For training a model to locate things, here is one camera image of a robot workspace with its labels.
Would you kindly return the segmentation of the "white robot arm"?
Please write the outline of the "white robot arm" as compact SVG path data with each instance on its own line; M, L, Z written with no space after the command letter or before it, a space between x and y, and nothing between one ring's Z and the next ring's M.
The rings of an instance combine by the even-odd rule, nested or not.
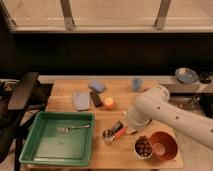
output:
M180 109L169 99L170 93L162 85L141 93L125 113L128 125L140 130L150 120L157 120L213 150L213 119Z

